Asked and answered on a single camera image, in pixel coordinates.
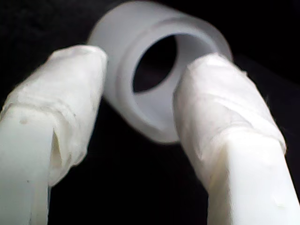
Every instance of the white plastic pipe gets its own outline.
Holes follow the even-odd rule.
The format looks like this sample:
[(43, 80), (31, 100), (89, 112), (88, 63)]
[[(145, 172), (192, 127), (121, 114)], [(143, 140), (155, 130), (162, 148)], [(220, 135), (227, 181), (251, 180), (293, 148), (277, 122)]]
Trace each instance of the white plastic pipe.
[[(136, 67), (159, 40), (175, 36), (178, 55), (169, 76), (158, 86), (133, 92)], [(172, 98), (185, 66), (208, 53), (232, 59), (223, 35), (211, 24), (150, 1), (117, 6), (96, 24), (88, 44), (108, 55), (104, 96), (136, 130), (158, 143), (178, 141)]]
[(298, 225), (285, 140), (247, 74), (218, 54), (190, 64), (174, 94), (181, 144), (209, 194), (208, 225)]
[(55, 51), (7, 97), (0, 114), (0, 224), (46, 225), (48, 186), (80, 163), (107, 57), (87, 45)]
[(31, 107), (11, 106), (0, 122), (0, 224), (45, 225), (53, 123)]

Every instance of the black background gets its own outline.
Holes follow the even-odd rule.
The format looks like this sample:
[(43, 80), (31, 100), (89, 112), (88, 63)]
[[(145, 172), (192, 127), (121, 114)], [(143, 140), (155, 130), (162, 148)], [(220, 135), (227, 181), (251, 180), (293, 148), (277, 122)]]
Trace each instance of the black background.
[[(84, 44), (114, 0), (0, 1), (0, 98), (56, 49)], [(287, 139), (300, 192), (300, 2), (160, 1), (214, 24)], [(207, 194), (179, 145), (136, 133), (102, 100), (85, 160), (52, 189), (49, 224), (206, 224)]]

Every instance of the white pvc pipe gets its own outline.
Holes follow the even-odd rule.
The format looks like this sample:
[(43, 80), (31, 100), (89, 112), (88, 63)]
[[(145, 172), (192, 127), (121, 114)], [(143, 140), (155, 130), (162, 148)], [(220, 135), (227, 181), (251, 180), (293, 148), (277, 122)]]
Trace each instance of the white pvc pipe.
[(174, 94), (180, 142), (209, 194), (208, 225), (298, 225), (285, 140), (247, 74), (217, 54), (188, 65)]
[[(158, 86), (133, 92), (136, 67), (157, 41), (175, 36), (176, 62)], [(223, 35), (211, 24), (149, 1), (130, 1), (109, 11), (96, 24), (88, 44), (109, 56), (104, 96), (136, 130), (159, 143), (178, 141), (172, 95), (186, 65), (208, 53), (232, 59)]]
[(55, 51), (7, 97), (0, 113), (0, 224), (46, 225), (48, 186), (80, 163), (93, 132), (106, 54)]
[(0, 123), (0, 224), (46, 225), (53, 123), (11, 106)]

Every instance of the white pipe coupling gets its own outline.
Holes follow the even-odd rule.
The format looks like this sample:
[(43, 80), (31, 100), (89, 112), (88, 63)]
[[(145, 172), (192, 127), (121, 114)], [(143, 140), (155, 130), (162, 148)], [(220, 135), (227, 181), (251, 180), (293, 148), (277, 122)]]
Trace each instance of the white pipe coupling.
[[(134, 93), (140, 59), (168, 36), (175, 36), (178, 52), (171, 72), (156, 87)], [(96, 24), (88, 44), (109, 56), (104, 97), (128, 124), (158, 143), (179, 140), (172, 100), (186, 65), (208, 53), (232, 60), (227, 41), (211, 24), (149, 1), (130, 1), (109, 11)]]

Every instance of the white plastic tube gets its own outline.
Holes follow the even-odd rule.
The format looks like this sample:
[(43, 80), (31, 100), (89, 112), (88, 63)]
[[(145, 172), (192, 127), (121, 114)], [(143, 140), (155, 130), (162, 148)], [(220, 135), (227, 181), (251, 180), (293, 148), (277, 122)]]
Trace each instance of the white plastic tube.
[(181, 144), (209, 194), (209, 225), (298, 225), (285, 140), (247, 74), (218, 54), (187, 67), (174, 94)]
[(1, 225), (46, 225), (48, 186), (87, 152), (106, 59), (94, 46), (55, 51), (7, 97), (0, 114)]
[[(169, 76), (155, 88), (134, 93), (140, 59), (157, 41), (171, 35), (178, 55)], [(211, 24), (149, 1), (131, 1), (109, 11), (96, 24), (88, 44), (109, 55), (105, 98), (132, 127), (158, 143), (178, 141), (172, 96), (186, 65), (208, 53), (232, 58), (225, 38)]]

